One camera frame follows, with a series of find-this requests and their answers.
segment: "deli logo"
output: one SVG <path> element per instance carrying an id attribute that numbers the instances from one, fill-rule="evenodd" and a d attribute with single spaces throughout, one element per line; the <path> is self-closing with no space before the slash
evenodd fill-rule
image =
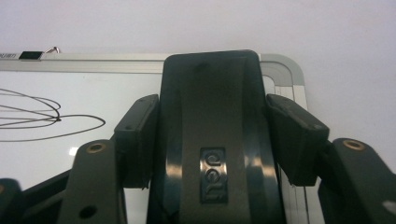
<path id="1" fill-rule="evenodd" d="M 0 58 L 1 59 L 13 59 L 17 56 L 17 54 L 5 54 L 5 53 L 0 53 Z"/>

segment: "brass screw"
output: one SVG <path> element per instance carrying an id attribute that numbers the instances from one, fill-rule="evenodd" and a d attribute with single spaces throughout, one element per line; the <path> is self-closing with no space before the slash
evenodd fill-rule
<path id="1" fill-rule="evenodd" d="M 104 150 L 105 148 L 106 148 L 105 144 L 103 144 L 103 143 L 95 143 L 95 144 L 90 145 L 87 148 L 87 152 L 88 153 L 97 153 L 97 152 L 100 152 L 100 151 Z"/>
<path id="2" fill-rule="evenodd" d="M 344 140 L 343 144 L 345 147 L 348 147 L 350 149 L 357 150 L 357 151 L 362 151 L 365 149 L 364 144 L 362 144 L 361 142 L 355 141 L 355 140 L 351 140 L 351 139 Z"/>

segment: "brass ring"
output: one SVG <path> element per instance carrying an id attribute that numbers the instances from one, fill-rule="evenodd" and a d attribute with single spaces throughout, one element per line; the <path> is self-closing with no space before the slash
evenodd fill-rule
<path id="1" fill-rule="evenodd" d="M 343 144 L 345 147 L 348 147 L 353 150 L 362 151 L 365 149 L 364 144 L 362 144 L 361 142 L 355 141 L 355 140 L 351 140 L 351 139 L 344 140 Z"/>
<path id="2" fill-rule="evenodd" d="M 103 151 L 106 148 L 106 145 L 103 143 L 95 143 L 87 147 L 88 153 L 96 153 Z"/>

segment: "metal hook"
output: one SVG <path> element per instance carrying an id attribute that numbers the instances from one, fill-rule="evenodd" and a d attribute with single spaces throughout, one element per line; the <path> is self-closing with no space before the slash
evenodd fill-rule
<path id="1" fill-rule="evenodd" d="M 47 51 L 45 51 L 44 53 L 52 53 L 53 51 L 56 51 L 56 53 L 60 53 L 61 50 L 58 49 L 58 47 L 52 47 L 50 49 L 47 49 Z"/>

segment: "black marker scribble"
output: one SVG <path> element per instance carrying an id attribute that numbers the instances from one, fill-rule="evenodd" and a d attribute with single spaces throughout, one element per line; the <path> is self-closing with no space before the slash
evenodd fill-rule
<path id="1" fill-rule="evenodd" d="M 82 131 L 76 131 L 72 133 L 64 133 L 64 134 L 59 134 L 59 135 L 53 135 L 49 137 L 43 137 L 43 138 L 36 138 L 36 139 L 20 139 L 20 140 L 3 140 L 0 139 L 0 142 L 31 142 L 31 141 L 39 141 L 39 140 L 46 140 L 46 139 L 51 139 L 51 138 L 58 138 L 58 137 L 64 137 L 72 134 L 77 134 L 77 133 L 85 133 L 94 129 L 98 129 L 106 124 L 104 119 L 98 118 L 96 116 L 92 115 L 61 115 L 59 112 L 59 109 L 61 109 L 61 105 L 58 104 L 57 102 L 42 98 L 42 97 L 35 97 L 35 96 L 30 96 L 26 95 L 17 91 L 9 91 L 9 90 L 4 90 L 0 89 L 0 95 L 5 95 L 5 96 L 10 96 L 10 97 L 26 97 L 31 100 L 35 100 L 39 102 L 40 104 L 44 105 L 48 109 L 41 109 L 41 110 L 29 110 L 29 109 L 24 109 L 24 108 L 18 108 L 14 106 L 9 106 L 9 105 L 0 105 L 0 112 L 25 112 L 25 113 L 30 113 L 33 115 L 38 115 L 41 116 L 40 119 L 32 119 L 32 118 L 1 118 L 0 120 L 10 120 L 11 122 L 6 122 L 6 123 L 1 123 L 0 124 L 0 130 L 11 130 L 11 129 L 35 129 L 35 128 L 43 128 L 43 127 L 48 127 L 50 125 L 54 125 L 57 122 L 62 121 L 64 118 L 88 118 L 88 119 L 96 119 L 101 121 L 102 123 L 89 128 L 85 129 Z M 47 124 L 37 124 L 37 122 L 45 121 Z"/>

